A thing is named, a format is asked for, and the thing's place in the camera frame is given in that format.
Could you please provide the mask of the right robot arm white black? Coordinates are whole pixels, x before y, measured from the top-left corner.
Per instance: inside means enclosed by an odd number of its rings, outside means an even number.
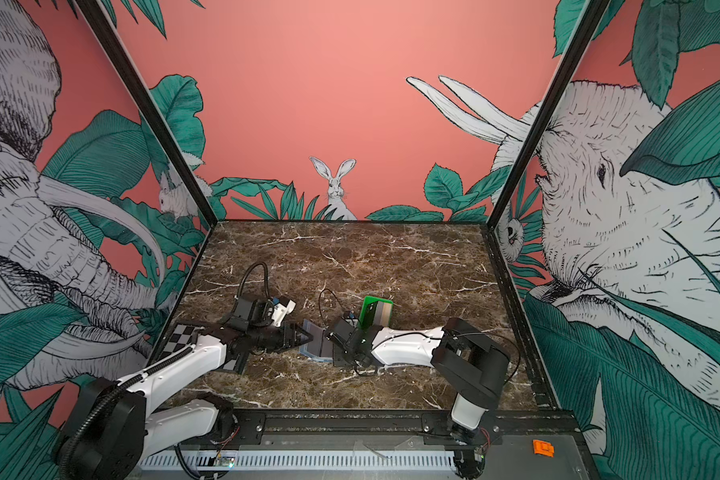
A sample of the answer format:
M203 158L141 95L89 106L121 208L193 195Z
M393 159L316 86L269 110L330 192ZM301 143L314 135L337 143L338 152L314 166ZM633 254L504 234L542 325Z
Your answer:
M325 338L334 359L359 370L388 366L433 368L455 390L446 431L434 436L462 445L485 438L486 415L500 403L510 355L487 334L460 318L429 330L394 330L335 321Z

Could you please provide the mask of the blue leather card holder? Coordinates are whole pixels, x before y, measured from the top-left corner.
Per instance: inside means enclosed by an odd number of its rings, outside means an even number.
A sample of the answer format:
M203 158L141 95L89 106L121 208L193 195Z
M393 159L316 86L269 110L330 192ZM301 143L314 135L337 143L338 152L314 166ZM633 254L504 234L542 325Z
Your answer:
M321 362L333 362L333 343L326 338L325 330L319 326L310 325L305 330L312 335L312 340L299 347L299 353L308 359Z

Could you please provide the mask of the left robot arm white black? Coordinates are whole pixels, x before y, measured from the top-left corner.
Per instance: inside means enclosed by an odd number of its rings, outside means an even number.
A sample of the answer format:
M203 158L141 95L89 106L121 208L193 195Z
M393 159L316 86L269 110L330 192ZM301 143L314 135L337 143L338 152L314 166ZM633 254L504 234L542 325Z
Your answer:
M226 400L208 395L161 406L208 372L224 366L242 372L253 350L280 353L311 342L312 334L285 319L294 307L292 301L265 305L261 325L231 311L154 365L86 385L53 450L60 478L124 479L145 458L185 440L207 436L219 447L230 443L240 427Z

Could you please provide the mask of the green plastic card tray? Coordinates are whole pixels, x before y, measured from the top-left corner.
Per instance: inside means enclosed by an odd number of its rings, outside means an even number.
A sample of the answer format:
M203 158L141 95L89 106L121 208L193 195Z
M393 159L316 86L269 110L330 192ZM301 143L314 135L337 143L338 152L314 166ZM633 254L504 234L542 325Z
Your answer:
M366 296L358 320L361 329L367 330L372 325L388 327L392 316L394 303L392 300L375 296Z

